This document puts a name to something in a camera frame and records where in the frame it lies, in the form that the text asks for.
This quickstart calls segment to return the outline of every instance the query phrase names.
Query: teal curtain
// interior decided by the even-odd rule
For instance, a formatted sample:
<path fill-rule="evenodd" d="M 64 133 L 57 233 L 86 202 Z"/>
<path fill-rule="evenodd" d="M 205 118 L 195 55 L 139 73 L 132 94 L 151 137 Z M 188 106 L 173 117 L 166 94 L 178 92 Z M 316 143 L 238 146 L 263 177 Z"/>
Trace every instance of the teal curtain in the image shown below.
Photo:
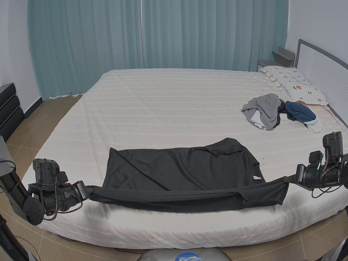
<path fill-rule="evenodd" d="M 140 0 L 29 0 L 28 31 L 43 100 L 144 67 Z"/>
<path fill-rule="evenodd" d="M 285 47 L 288 0 L 142 0 L 146 68 L 256 71 Z"/>

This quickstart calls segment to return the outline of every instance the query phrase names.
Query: gray sweater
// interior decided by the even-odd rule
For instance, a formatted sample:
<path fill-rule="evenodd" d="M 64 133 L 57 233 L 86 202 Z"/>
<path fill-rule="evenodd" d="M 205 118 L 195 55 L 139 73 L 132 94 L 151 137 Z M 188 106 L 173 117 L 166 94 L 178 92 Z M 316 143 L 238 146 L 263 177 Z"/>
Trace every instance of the gray sweater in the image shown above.
<path fill-rule="evenodd" d="M 281 105 L 281 101 L 276 94 L 270 93 L 264 96 L 253 98 L 247 104 L 245 104 L 241 111 L 246 116 L 246 119 L 250 124 L 256 125 L 251 122 L 251 118 L 258 110 L 260 111 L 260 120 L 264 124 L 265 129 L 273 128 L 277 123 L 278 107 Z"/>

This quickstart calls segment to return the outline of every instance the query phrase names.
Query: mattress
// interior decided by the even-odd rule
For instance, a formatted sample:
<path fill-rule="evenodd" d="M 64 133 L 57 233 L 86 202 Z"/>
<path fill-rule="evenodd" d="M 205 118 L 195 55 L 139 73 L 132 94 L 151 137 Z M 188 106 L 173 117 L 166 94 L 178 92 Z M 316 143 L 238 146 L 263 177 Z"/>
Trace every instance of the mattress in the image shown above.
<path fill-rule="evenodd" d="M 310 108 L 322 121 L 319 134 L 297 121 L 281 121 L 270 131 L 252 126 L 241 113 L 250 99 L 275 93 L 260 72 L 198 69 L 113 70 L 98 82 L 59 122 L 37 158 L 54 159 L 71 183 L 103 184 L 109 148 L 175 148 L 204 146 L 226 137 L 237 139 L 263 164 L 266 181 L 307 165 L 311 151 L 324 151 L 324 134 L 342 131 L 323 107 Z M 23 183 L 35 182 L 28 169 Z M 162 213 L 87 200 L 81 210 L 58 214 L 40 228 L 100 246 L 117 248 L 226 247 L 271 241 L 337 213 L 348 205 L 348 190 L 311 198 L 290 185 L 283 205 L 239 211 Z"/>

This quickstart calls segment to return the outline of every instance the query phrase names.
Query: pillow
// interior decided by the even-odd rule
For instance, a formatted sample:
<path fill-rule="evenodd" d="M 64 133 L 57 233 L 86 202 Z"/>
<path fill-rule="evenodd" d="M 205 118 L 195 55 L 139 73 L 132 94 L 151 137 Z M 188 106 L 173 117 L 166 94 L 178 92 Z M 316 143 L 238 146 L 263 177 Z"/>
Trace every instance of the pillow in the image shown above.
<path fill-rule="evenodd" d="M 260 69 L 291 102 L 328 105 L 325 95 L 314 87 L 295 67 L 267 66 Z"/>

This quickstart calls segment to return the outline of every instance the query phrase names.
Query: blue sticker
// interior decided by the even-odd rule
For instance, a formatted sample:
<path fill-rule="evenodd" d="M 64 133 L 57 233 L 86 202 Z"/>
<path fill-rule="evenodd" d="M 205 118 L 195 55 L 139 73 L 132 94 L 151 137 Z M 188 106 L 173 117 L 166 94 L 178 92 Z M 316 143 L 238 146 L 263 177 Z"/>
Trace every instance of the blue sticker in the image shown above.
<path fill-rule="evenodd" d="M 175 261 L 202 261 L 202 259 L 195 253 L 185 252 L 180 254 Z"/>

